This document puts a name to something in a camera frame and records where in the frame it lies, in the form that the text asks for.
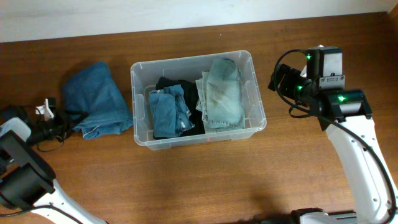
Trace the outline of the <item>dark blue jeans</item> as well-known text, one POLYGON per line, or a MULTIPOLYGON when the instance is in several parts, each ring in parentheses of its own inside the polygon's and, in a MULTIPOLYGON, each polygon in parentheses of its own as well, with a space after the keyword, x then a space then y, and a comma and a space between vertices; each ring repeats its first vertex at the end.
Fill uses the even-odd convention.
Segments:
POLYGON ((88 114, 74 127, 86 140, 121 134, 133 125, 131 111, 104 62, 92 64, 70 77, 61 92, 66 110, 88 114))

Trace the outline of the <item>light blue jeans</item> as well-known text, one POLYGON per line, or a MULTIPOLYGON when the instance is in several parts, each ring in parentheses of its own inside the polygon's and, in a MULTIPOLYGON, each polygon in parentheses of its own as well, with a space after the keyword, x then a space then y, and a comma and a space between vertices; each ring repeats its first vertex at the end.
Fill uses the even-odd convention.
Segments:
POLYGON ((202 113, 207 134, 245 128, 243 75, 238 64, 229 58, 215 59, 195 84, 196 110, 202 113))

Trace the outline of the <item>small blue garment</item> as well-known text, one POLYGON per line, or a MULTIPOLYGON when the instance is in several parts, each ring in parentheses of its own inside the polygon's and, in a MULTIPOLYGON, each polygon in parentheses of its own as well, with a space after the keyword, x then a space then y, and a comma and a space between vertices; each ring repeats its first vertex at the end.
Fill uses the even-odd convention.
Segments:
POLYGON ((192 114, 181 85, 152 90, 149 93, 149 107, 155 138, 177 138, 195 127, 190 121, 192 114))

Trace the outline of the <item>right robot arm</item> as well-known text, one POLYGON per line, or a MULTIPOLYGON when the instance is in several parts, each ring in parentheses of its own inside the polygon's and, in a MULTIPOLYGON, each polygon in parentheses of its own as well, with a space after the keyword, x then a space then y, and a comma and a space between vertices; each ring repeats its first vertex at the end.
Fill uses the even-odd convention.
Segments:
MULTIPOLYGON (((373 112, 361 90, 346 90, 342 51, 303 51, 307 64, 281 61, 269 88, 302 117, 314 116, 338 153, 356 205, 358 223, 396 223, 397 188, 377 142, 373 112)), ((85 138, 134 130, 152 150, 226 139, 247 139, 267 121, 252 56, 245 50, 137 62, 131 67, 132 108, 96 63, 62 87, 64 106, 85 138)))

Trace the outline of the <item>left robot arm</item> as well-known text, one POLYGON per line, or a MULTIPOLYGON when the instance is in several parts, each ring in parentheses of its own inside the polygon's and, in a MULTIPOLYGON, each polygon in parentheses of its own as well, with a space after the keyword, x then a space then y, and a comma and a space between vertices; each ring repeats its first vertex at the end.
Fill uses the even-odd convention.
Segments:
POLYGON ((60 110, 54 98, 33 109, 33 120, 25 105, 1 110, 1 205, 11 216, 34 213, 52 223, 104 223, 75 202, 61 188, 51 166, 40 156, 40 142, 56 139, 63 143, 72 129, 84 120, 84 111, 60 110))

